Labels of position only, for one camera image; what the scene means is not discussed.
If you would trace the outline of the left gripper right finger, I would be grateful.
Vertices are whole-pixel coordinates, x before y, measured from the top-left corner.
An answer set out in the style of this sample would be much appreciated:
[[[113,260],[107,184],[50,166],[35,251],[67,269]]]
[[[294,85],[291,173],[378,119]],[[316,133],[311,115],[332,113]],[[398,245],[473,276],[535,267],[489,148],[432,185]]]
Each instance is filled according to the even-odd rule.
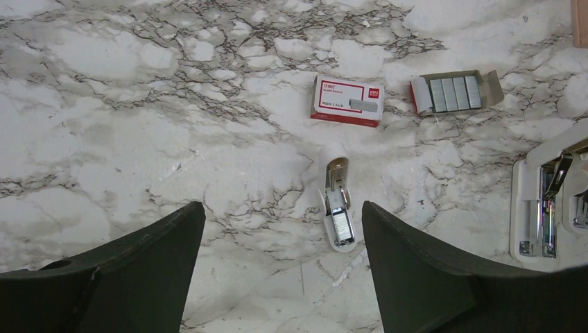
[[[366,201],[385,332],[586,332],[587,267],[545,273],[468,253]]]

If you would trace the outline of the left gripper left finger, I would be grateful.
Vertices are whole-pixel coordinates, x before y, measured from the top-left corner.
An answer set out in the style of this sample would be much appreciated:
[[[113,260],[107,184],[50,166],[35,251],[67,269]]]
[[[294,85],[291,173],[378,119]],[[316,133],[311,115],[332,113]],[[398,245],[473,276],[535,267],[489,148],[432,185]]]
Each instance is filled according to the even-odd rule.
[[[36,271],[1,274],[2,332],[178,332],[205,226],[194,201]]]

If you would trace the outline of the grey teal staple box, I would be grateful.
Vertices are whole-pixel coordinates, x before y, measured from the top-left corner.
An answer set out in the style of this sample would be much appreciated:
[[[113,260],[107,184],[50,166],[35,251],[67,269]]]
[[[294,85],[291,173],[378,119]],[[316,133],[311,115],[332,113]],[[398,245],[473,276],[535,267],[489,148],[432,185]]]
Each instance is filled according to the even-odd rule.
[[[505,96],[495,70],[453,71],[418,76],[410,82],[415,113],[421,117],[464,114],[494,107]]]

